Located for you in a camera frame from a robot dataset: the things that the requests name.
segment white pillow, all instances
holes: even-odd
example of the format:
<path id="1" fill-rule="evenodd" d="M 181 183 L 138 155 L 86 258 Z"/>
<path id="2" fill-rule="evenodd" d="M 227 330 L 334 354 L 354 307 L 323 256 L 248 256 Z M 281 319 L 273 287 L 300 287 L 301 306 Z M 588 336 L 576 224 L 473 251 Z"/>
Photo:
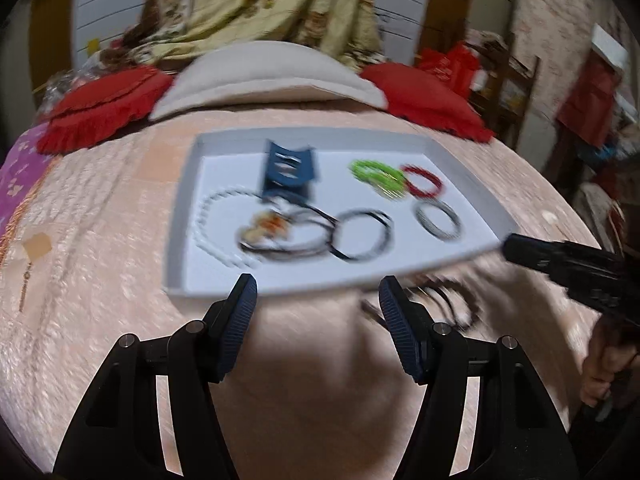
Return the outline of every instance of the white pillow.
<path id="1" fill-rule="evenodd" d="M 386 109 L 382 90 L 312 48 L 283 41 L 235 43 L 191 63 L 156 103 L 156 121 L 201 106 L 350 98 Z"/>

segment white tray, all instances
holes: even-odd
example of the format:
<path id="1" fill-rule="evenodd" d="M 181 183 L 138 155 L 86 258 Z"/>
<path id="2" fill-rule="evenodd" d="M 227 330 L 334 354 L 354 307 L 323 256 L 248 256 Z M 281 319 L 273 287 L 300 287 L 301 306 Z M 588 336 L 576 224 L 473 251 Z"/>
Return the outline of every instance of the white tray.
<path id="1" fill-rule="evenodd" d="M 253 267 L 228 267 L 196 245 L 196 216 L 213 192 L 244 187 L 260 193 L 268 140 L 283 148 L 315 148 L 316 180 L 312 205 L 337 216 L 354 208 L 378 209 L 394 222 L 389 250 L 368 262 L 345 262 L 326 254 L 295 262 L 258 262 Z M 415 199 L 391 201 L 356 180 L 348 165 L 355 159 L 379 160 L 398 168 L 415 164 L 437 174 L 445 190 L 440 196 L 460 216 L 462 236 L 441 241 L 415 219 Z M 268 207 L 257 198 L 236 196 L 212 204 L 206 232 L 229 255 L 242 254 L 236 233 L 252 215 Z M 434 208 L 425 211 L 447 230 L 449 220 Z M 370 218 L 345 225 L 340 250 L 363 252 L 380 236 Z M 164 288 L 171 296 L 226 298 L 238 276 L 250 272 L 260 294 L 290 294 L 338 286 L 371 285 L 383 276 L 434 269 L 498 248 L 516 222 L 495 197 L 436 141 L 425 136 L 356 128 L 252 128 L 202 134 L 182 170 L 166 246 Z"/>

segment blue gripper pad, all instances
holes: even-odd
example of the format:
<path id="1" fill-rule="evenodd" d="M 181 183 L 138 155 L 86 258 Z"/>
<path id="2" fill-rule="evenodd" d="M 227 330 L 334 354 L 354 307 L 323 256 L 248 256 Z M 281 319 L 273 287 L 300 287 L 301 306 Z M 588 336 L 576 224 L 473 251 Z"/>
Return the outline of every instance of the blue gripper pad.
<path id="1" fill-rule="evenodd" d="M 249 327 L 251 316 L 258 300 L 258 286 L 250 274 L 243 274 L 234 290 L 229 295 L 227 307 L 231 310 L 228 321 L 220 337 L 218 349 L 217 374 L 220 380 L 228 374 L 236 364 L 244 334 Z"/>
<path id="2" fill-rule="evenodd" d="M 382 279 L 378 299 L 402 368 L 416 383 L 425 384 L 433 359 L 428 355 L 433 319 L 421 304 L 409 301 L 395 276 Z"/>
<path id="3" fill-rule="evenodd" d="M 270 141 L 262 184 L 263 200 L 280 196 L 292 203 L 305 204 L 310 199 L 310 183 L 315 177 L 313 149 L 294 152 Z"/>

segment red cloth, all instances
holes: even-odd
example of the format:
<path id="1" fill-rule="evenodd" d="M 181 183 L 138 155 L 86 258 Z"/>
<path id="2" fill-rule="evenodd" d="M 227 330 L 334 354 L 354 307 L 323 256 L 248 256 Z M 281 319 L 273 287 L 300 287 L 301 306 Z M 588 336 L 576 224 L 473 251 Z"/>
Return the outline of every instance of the red cloth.
<path id="1" fill-rule="evenodd" d="M 494 136 L 465 99 L 422 70 L 381 63 L 367 66 L 360 77 L 385 93 L 392 115 L 477 142 L 489 142 Z"/>
<path id="2" fill-rule="evenodd" d="M 480 68 L 480 61 L 462 41 L 447 54 L 425 48 L 420 53 L 420 57 L 422 58 L 418 65 L 420 70 L 433 74 L 460 97 L 469 99 L 471 81 Z"/>
<path id="3" fill-rule="evenodd" d="M 620 198 L 615 163 L 607 164 L 591 179 L 591 182 L 598 184 L 613 200 Z"/>
<path id="4" fill-rule="evenodd" d="M 67 94 L 49 115 L 40 153 L 69 153 L 90 148 L 119 128 L 147 116 L 173 77 L 140 66 L 91 81 Z"/>
<path id="5" fill-rule="evenodd" d="M 591 52 L 556 120 L 584 142 L 601 148 L 611 128 L 619 83 L 611 65 Z"/>

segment green bracelet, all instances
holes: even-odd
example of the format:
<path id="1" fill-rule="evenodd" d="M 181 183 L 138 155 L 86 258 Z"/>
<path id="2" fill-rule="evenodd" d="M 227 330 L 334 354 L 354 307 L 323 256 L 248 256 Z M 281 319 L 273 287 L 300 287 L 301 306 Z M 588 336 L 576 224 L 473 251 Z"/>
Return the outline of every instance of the green bracelet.
<path id="1" fill-rule="evenodd" d="M 406 191 L 404 173 L 376 160 L 354 160 L 349 169 L 353 176 L 381 189 L 391 198 L 400 198 Z"/>

